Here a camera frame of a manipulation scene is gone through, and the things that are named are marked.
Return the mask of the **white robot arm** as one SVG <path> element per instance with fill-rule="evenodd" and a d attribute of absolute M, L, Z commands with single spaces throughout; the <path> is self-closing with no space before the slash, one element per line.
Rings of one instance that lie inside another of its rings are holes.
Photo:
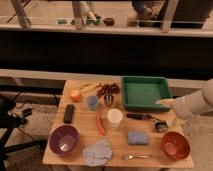
<path fill-rule="evenodd" d="M 157 100 L 156 104 L 174 110 L 176 117 L 172 125 L 182 125 L 200 114 L 213 112 L 213 79 L 206 81 L 200 90 L 191 94 Z"/>

